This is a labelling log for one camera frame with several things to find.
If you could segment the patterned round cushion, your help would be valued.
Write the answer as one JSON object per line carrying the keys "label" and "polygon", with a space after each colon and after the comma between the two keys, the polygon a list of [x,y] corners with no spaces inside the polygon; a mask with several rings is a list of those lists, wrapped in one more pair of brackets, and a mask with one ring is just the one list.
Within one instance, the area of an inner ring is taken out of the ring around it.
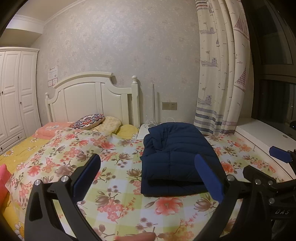
{"label": "patterned round cushion", "polygon": [[103,114],[90,114],[82,117],[76,122],[70,125],[70,128],[74,129],[82,129],[82,130],[90,130],[93,127],[98,126],[105,120],[105,116]]}

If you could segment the white window bench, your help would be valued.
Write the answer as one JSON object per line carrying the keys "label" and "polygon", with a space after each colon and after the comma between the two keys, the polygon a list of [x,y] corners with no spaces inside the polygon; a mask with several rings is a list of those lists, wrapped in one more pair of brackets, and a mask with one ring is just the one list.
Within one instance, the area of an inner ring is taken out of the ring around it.
{"label": "white window bench", "polygon": [[235,134],[237,137],[243,138],[264,161],[270,163],[282,179],[295,179],[295,173],[289,164],[269,154],[269,148],[272,146],[285,151],[294,150],[294,139],[276,128],[252,118],[240,118],[235,129]]}

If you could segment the floral bed quilt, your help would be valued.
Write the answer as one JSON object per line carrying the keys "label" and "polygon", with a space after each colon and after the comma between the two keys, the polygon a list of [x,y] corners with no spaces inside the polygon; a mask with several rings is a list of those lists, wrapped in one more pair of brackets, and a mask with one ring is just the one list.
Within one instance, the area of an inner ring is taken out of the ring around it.
{"label": "floral bed quilt", "polygon": [[4,217],[23,239],[24,220],[35,180],[55,182],[99,154],[101,168],[78,208],[103,240],[153,232],[158,240],[193,240],[218,203],[210,194],[182,197],[145,197],[141,194],[144,144],[136,137],[91,131],[36,132],[1,155],[11,179]]}

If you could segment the sailboat print curtain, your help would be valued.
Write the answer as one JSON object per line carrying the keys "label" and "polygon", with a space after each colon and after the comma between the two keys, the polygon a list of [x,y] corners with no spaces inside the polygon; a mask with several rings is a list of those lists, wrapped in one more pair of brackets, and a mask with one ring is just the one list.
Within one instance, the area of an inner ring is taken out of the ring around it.
{"label": "sailboat print curtain", "polygon": [[206,136],[234,133],[250,66],[241,1],[196,1],[200,78],[194,125]]}

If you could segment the white wooden headboard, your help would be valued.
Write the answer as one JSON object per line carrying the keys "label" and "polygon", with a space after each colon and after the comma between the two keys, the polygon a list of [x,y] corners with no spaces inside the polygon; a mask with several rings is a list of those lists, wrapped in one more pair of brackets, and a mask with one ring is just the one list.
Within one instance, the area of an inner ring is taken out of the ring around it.
{"label": "white wooden headboard", "polygon": [[124,125],[140,127],[139,83],[132,76],[131,87],[113,85],[110,72],[82,72],[54,85],[52,98],[45,94],[49,122],[74,122],[100,113],[113,116]]}

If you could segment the paper notices on wall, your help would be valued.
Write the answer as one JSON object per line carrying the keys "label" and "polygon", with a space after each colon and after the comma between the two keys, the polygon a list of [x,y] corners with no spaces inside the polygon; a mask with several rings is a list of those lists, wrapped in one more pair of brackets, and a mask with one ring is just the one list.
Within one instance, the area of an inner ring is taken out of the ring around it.
{"label": "paper notices on wall", "polygon": [[48,87],[53,87],[58,82],[58,66],[49,68],[48,70]]}

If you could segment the white wardrobe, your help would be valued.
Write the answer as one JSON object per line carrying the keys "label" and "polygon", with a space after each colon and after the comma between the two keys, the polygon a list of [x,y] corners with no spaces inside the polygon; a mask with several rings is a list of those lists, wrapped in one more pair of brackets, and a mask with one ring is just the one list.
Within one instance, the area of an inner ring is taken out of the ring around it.
{"label": "white wardrobe", "polygon": [[1,47],[1,154],[41,127],[36,68],[39,49]]}

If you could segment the slim white desk lamp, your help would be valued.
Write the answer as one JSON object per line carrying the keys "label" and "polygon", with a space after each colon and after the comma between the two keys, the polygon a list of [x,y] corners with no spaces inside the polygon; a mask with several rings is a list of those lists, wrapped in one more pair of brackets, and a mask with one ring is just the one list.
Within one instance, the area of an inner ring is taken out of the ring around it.
{"label": "slim white desk lamp", "polygon": [[152,83],[152,118],[145,122],[144,127],[148,129],[153,126],[156,126],[157,124],[158,123],[156,118],[156,91],[154,83]]}

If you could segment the navy blue puffer jacket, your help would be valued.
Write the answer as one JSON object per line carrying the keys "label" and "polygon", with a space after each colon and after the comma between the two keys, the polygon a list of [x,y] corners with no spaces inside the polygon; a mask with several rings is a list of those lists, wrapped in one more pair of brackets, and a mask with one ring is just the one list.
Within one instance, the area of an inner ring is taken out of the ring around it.
{"label": "navy blue puffer jacket", "polygon": [[146,197],[176,197],[207,192],[204,180],[226,177],[203,134],[189,123],[162,123],[144,137],[140,192]]}

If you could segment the cream yellow pillow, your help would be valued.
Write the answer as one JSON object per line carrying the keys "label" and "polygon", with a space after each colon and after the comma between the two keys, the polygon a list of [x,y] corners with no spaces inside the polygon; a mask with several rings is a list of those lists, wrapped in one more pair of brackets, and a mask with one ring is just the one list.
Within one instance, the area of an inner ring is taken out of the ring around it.
{"label": "cream yellow pillow", "polygon": [[104,121],[98,126],[94,127],[93,131],[98,132],[107,132],[107,133],[116,133],[119,127],[122,125],[121,121],[118,118],[112,116],[106,116]]}

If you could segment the wall socket plate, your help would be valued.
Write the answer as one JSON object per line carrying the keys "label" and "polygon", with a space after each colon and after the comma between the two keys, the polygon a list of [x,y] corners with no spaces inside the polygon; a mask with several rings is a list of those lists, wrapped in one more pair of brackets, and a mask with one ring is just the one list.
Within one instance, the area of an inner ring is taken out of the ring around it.
{"label": "wall socket plate", "polygon": [[162,110],[177,110],[177,103],[176,102],[163,102],[162,103]]}

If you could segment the white nightstand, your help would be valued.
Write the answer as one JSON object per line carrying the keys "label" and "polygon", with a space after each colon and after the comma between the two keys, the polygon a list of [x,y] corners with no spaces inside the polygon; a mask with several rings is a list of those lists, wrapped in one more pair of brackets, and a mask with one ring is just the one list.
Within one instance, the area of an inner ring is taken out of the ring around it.
{"label": "white nightstand", "polygon": [[149,128],[156,126],[154,123],[145,123],[140,126],[139,132],[137,134],[138,140],[143,140],[146,135],[149,134]]}

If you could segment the pink folded blanket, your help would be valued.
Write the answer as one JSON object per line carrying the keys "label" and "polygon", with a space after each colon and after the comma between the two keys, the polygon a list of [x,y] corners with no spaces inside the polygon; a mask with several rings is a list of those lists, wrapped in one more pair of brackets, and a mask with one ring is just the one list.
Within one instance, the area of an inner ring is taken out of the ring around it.
{"label": "pink folded blanket", "polygon": [[32,137],[50,140],[56,135],[56,132],[69,128],[70,125],[72,125],[71,122],[49,122],[38,128]]}

